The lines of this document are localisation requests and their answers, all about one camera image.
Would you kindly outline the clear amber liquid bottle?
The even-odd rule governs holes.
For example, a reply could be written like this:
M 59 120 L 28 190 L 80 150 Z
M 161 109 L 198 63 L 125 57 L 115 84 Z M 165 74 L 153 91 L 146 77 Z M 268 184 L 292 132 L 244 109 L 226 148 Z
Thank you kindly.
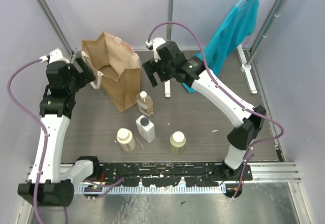
M 153 112 L 153 100 L 150 95 L 141 91 L 136 95 L 137 105 L 139 111 L 146 117 L 152 117 L 154 115 Z

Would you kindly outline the brown canvas bag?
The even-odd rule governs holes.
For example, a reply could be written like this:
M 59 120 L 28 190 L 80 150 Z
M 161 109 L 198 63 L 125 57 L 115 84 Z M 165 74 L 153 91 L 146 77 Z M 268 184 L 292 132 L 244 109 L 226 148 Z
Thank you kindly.
M 82 51 L 95 75 L 103 74 L 101 88 L 110 96 L 120 112 L 137 103 L 140 92 L 140 59 L 122 39 L 103 32 L 97 40 L 83 40 Z

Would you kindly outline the white square bottle black cap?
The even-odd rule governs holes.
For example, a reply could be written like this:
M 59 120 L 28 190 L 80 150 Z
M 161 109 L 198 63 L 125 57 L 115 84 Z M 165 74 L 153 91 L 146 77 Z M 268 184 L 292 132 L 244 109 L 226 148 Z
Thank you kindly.
M 136 120 L 136 125 L 139 135 L 143 137 L 146 142 L 152 143 L 152 141 L 155 139 L 154 123 L 144 115 L 141 115 Z

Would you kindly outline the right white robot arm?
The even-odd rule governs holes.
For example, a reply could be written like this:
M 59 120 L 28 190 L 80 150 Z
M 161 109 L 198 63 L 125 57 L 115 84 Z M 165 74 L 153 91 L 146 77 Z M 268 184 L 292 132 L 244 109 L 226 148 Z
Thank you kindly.
M 153 51 L 153 58 L 142 66 L 152 86 L 157 86 L 154 74 L 158 74 L 162 82 L 174 78 L 205 96 L 230 120 L 234 128 L 227 136 L 230 146 L 222 162 L 222 172 L 226 179 L 235 180 L 241 174 L 249 144 L 263 127 L 264 119 L 255 113 L 265 115 L 265 108 L 242 100 L 207 69 L 200 58 L 187 59 L 175 42 L 155 38 L 147 41 L 146 47 Z

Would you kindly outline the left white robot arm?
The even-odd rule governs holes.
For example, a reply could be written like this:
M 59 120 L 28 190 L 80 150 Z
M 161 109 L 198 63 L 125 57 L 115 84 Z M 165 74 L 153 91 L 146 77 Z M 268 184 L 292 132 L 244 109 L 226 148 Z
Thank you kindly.
M 84 180 L 97 181 L 102 175 L 96 156 L 81 156 L 65 173 L 60 172 L 64 137 L 76 104 L 76 93 L 95 81 L 85 59 L 73 61 L 47 56 L 48 85 L 40 103 L 40 140 L 32 171 L 26 183 L 18 185 L 18 194 L 32 205 L 67 207 L 74 189 Z

